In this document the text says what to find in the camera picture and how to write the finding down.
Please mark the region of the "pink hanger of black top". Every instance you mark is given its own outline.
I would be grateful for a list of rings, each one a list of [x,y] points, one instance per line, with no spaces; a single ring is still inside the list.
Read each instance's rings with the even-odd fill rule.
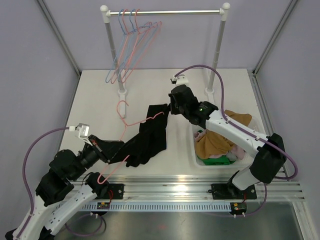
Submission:
[[[156,118],[157,118],[158,116],[160,116],[160,115],[165,115],[165,113],[164,113],[163,111],[160,111],[160,112],[156,113],[154,116],[150,116],[150,117],[147,117],[147,118],[145,118],[145,119],[143,119],[143,120],[140,120],[140,121],[137,121],[137,122],[128,124],[128,123],[125,121],[125,117],[122,116],[122,115],[120,114],[120,111],[119,111],[119,106],[120,106],[120,104],[122,104],[122,103],[124,104],[125,107],[128,107],[128,106],[129,106],[129,104],[128,104],[125,100],[120,100],[120,101],[117,103],[117,106],[116,106],[116,112],[117,112],[118,116],[120,117],[122,123],[124,124],[124,130],[123,130],[123,132],[122,132],[122,135],[121,135],[121,137],[120,137],[120,140],[122,140],[122,138],[124,137],[124,135],[125,135],[128,127],[132,127],[132,126],[135,126],[135,125],[137,125],[137,124],[145,123],[145,122],[147,122],[148,120],[154,120],[154,119],[156,119]],[[125,163],[125,161],[126,161],[129,157],[130,157],[130,155],[127,155],[127,156],[115,167],[115,169],[114,169],[104,180],[101,180],[101,177],[103,176],[103,174],[105,173],[105,171],[107,170],[107,168],[108,168],[109,165],[110,165],[110,164],[108,163],[108,164],[102,169],[102,172],[101,172],[101,173],[99,174],[99,176],[97,177],[97,183],[98,183],[99,185],[102,185],[102,184],[104,184],[105,182],[107,182],[107,180],[118,170],[119,167],[121,167],[121,166]]]

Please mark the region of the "black tank top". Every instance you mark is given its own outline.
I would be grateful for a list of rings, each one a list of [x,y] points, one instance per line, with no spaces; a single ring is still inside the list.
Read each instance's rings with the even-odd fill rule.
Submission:
[[[153,117],[159,112],[155,119],[150,119],[145,123],[139,124],[139,132],[120,149],[122,151],[122,160],[127,156],[130,157],[125,161],[127,167],[138,167],[145,165],[151,158],[158,153],[167,149],[167,124],[170,112],[170,106],[165,104],[150,105],[146,117]]]

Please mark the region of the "green tank top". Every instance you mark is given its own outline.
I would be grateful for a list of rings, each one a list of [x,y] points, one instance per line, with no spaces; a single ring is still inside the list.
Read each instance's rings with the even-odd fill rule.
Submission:
[[[226,154],[232,144],[225,137],[206,130],[197,130],[193,137],[195,154],[206,166],[230,164]]]

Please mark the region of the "grey tank top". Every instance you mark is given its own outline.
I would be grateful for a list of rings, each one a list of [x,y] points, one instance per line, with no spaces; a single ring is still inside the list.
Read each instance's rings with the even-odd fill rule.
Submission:
[[[237,156],[231,152],[228,152],[225,156],[228,158],[230,164],[233,164],[238,159]]]

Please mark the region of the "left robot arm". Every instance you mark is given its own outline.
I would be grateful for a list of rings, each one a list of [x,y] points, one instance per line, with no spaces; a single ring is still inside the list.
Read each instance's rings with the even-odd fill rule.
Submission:
[[[74,189],[73,181],[99,160],[110,163],[123,145],[123,141],[101,140],[90,135],[78,154],[69,149],[59,151],[35,190],[29,213],[18,228],[5,234],[5,239],[52,240],[87,203],[94,199],[112,200],[115,196],[113,188],[98,172],[89,174],[69,200],[65,197]]]

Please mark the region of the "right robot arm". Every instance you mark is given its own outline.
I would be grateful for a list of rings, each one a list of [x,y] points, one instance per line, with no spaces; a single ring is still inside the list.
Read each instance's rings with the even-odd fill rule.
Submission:
[[[254,185],[271,183],[286,162],[282,137],[276,133],[267,136],[253,131],[229,118],[216,105],[198,101],[184,84],[176,86],[168,96],[173,115],[181,114],[191,124],[225,137],[253,158],[251,165],[234,173],[228,182],[211,185],[213,199],[257,199]]]

